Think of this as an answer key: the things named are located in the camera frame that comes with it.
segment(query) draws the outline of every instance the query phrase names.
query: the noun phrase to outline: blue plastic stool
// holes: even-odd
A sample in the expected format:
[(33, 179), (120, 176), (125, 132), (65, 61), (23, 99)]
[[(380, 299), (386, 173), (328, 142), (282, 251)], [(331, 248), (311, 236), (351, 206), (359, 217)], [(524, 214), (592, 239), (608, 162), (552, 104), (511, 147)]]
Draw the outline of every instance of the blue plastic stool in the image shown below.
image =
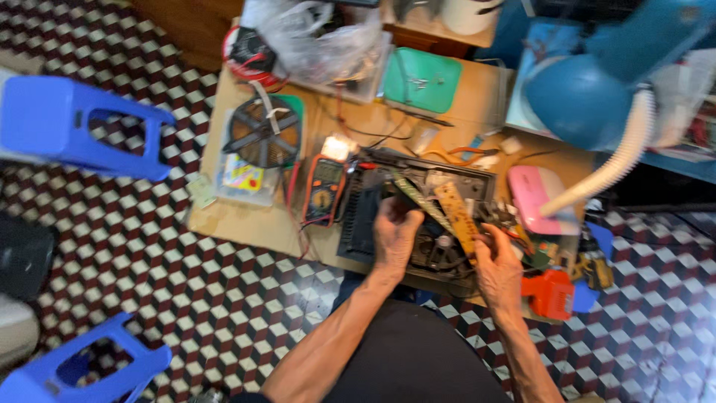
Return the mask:
[[(90, 116), (124, 113), (145, 121), (143, 156), (100, 143), (89, 130)], [(64, 77), (23, 76), (5, 82), (0, 143), (10, 151), (69, 163), (108, 176), (162, 181), (170, 166), (159, 162), (166, 110), (126, 100)]]
[[(172, 351), (169, 346), (147, 349), (122, 326), (131, 318), (129, 313), (118, 313), (91, 331), (13, 371), (0, 384), (0, 402), (109, 403), (128, 392), (132, 393), (125, 403), (136, 401), (152, 378), (169, 367)], [(123, 347), (134, 361), (94, 384), (85, 387), (68, 385), (68, 379), (76, 381), (82, 375), (77, 366), (87, 363), (75, 354), (104, 337)], [(70, 364), (73, 368), (69, 369), (71, 374), (59, 374), (60, 366), (68, 366), (65, 363), (68, 359), (73, 361)]]

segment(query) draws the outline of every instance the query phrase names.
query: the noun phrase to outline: wooden table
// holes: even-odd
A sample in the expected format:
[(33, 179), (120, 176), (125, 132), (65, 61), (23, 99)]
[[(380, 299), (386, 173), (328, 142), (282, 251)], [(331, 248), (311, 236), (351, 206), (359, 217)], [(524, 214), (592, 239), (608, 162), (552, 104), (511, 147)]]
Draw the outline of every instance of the wooden table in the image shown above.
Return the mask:
[[(489, 131), (493, 127), (491, 122), (494, 121), (496, 111), (495, 96), (498, 93), (499, 69), (465, 60), (458, 61), (463, 65), (463, 73), (453, 106), (447, 113), (440, 116), (441, 119), (454, 123), (455, 127), (443, 128), (430, 148), (442, 146), (450, 150), (454, 147), (466, 146), (476, 134)], [(284, 88), (281, 93), (298, 95), (305, 103), (307, 130), (304, 132), (304, 155), (310, 158), (320, 151), (323, 140), (331, 132), (340, 132), (335, 121), (336, 100), (291, 85)], [(223, 126), (227, 112), (246, 102), (252, 95), (253, 90), (249, 86), (237, 85), (230, 72), (226, 68), (222, 69), (216, 93), (216, 106), (211, 116), (208, 142), (203, 152), (200, 170), (202, 174), (207, 174), (209, 178), (214, 177), (216, 160), (222, 146), (221, 134), (225, 130)], [(369, 133), (386, 133), (386, 128), (390, 130), (395, 123), (403, 119), (403, 114), (400, 111), (390, 110), (379, 103), (370, 105), (344, 103), (343, 115), (348, 126)], [(415, 118), (409, 118), (408, 124), (404, 125), (395, 135), (406, 136), (416, 121)], [(540, 151), (560, 150), (545, 156), (535, 156), (526, 160), (525, 163), (552, 169), (559, 173), (567, 187), (592, 172), (594, 160), (592, 153), (529, 133), (506, 129), (502, 133), (488, 138), (481, 148), (496, 148), (497, 144), (508, 136), (518, 137), (524, 149), (519, 154), (503, 158), (493, 169), (499, 174), (495, 193), (499, 199), (509, 196), (506, 175), (503, 172), (520, 156)], [(353, 138), (363, 146), (376, 141), (375, 137), (359, 134), (353, 134)], [(402, 141), (389, 139), (384, 142), (384, 145), (409, 153)], [(441, 161), (437, 156), (428, 158)], [(301, 178), (305, 178), (305, 172), (302, 173)], [(280, 202), (282, 196), (278, 195), (278, 197), (280, 199), (277, 199), (272, 207), (257, 207), (227, 199), (219, 199), (205, 209), (194, 207), (189, 219), (189, 229), (212, 237), (299, 256), (296, 233), (291, 226), (286, 207)], [(301, 205), (301, 201), (298, 199), (300, 197), (294, 197), (296, 208)], [(578, 217), (584, 216), (581, 205), (577, 206), (577, 213)], [(370, 270), (368, 265), (336, 256), (340, 236), (339, 225), (334, 225), (330, 229), (310, 226), (306, 230), (318, 252), (318, 256), (308, 256), (309, 258), (344, 270), (363, 273)], [(576, 248), (576, 237), (563, 237), (562, 250), (571, 251), (574, 255)], [(446, 284), (418, 276), (409, 275), (405, 278), (404, 283), (423, 290), (447, 293)], [(471, 298), (469, 301), (484, 305), (484, 301), (480, 297)], [(534, 314), (526, 308), (525, 316), (534, 317)]]

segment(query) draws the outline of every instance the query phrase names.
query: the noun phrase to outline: checkered tile floor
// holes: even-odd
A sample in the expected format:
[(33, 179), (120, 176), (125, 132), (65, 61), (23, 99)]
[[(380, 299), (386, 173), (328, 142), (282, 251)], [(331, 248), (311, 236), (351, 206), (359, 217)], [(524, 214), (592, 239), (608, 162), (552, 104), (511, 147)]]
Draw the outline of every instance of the checkered tile floor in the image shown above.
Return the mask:
[[(203, 237), (184, 226), (184, 186), (197, 175), (216, 74), (184, 66), (163, 31), (131, 9), (101, 1), (0, 1), (0, 47), (43, 57), (48, 74), (159, 105), (165, 128), (162, 183), (110, 179), (59, 166), (11, 165), (0, 209), (59, 233), (37, 301), (41, 351), (119, 310), (150, 346), (174, 359), (145, 396), (183, 402), (203, 384), (256, 391), (278, 361), (329, 313), (342, 273), (260, 248)], [(101, 141), (138, 152), (141, 125), (119, 118)], [(713, 216), (691, 217), (713, 227)], [(610, 214), (616, 286), (592, 311), (530, 334), (565, 398), (612, 402), (716, 401), (714, 245), (673, 216)], [(448, 297), (439, 308), (510, 390), (495, 326), (483, 308)], [(122, 366), (102, 355), (102, 368)]]

